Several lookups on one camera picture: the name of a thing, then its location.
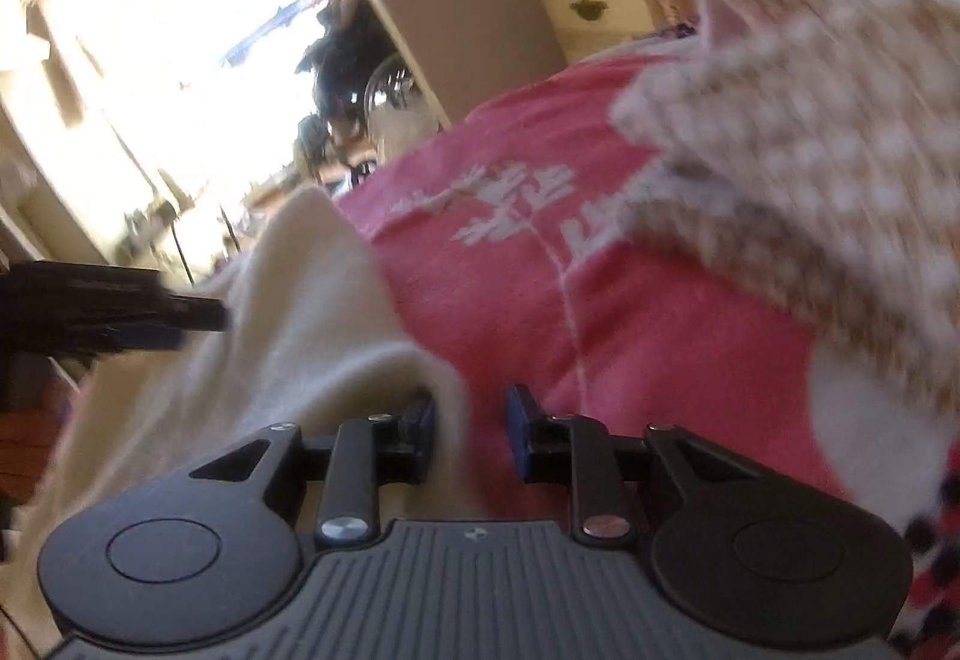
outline red fabric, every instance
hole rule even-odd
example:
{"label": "red fabric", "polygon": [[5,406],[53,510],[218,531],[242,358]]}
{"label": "red fabric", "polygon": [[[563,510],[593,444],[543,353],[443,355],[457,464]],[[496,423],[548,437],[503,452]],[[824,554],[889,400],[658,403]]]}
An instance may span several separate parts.
{"label": "red fabric", "polygon": [[[604,240],[597,226],[611,230],[608,198],[651,157],[607,118],[642,64],[581,65],[496,99],[341,201],[407,329],[469,385],[473,477],[497,516],[556,508],[512,471],[512,382],[550,412],[587,414],[620,434],[678,423],[838,492],[806,417],[810,332],[687,259]],[[497,191],[504,168],[514,180]],[[493,191],[451,196],[470,170]],[[568,181],[539,208],[544,181],[556,189],[558,177]],[[602,247],[574,262],[578,236]]]}

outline metal screw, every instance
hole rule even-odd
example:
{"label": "metal screw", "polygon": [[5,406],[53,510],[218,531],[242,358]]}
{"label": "metal screw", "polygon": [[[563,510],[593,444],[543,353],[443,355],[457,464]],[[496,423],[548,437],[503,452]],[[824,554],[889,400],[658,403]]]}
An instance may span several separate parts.
{"label": "metal screw", "polygon": [[623,538],[631,529],[630,523],[616,514],[597,514],[584,520],[584,533],[593,538]]}
{"label": "metal screw", "polygon": [[330,541],[356,541],[369,529],[370,526],[360,517],[334,517],[320,525],[320,533]]}

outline gray ribbed plate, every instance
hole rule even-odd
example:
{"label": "gray ribbed plate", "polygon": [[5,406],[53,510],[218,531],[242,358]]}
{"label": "gray ribbed plate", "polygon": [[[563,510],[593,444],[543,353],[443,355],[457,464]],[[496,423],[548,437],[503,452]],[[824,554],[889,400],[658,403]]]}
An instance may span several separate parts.
{"label": "gray ribbed plate", "polygon": [[[880,640],[802,654],[808,660],[897,657]],[[581,547],[553,521],[398,521],[371,548],[323,555],[285,608],[247,633],[157,656],[760,660],[790,655],[703,628],[661,599],[630,553]],[[79,638],[67,639],[51,655],[56,660],[128,656]]]}

